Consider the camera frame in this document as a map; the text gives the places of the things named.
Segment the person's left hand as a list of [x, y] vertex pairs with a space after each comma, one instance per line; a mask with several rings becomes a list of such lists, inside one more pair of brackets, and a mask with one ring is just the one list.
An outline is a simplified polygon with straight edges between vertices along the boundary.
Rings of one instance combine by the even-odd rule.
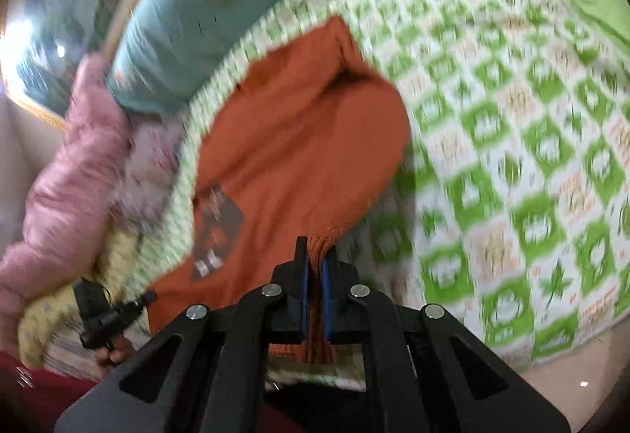
[[102, 377], [109, 376], [115, 368], [124, 364], [134, 353], [135, 348], [129, 339], [123, 336], [115, 337], [109, 348], [103, 347], [94, 351], [95, 362], [100, 375]]

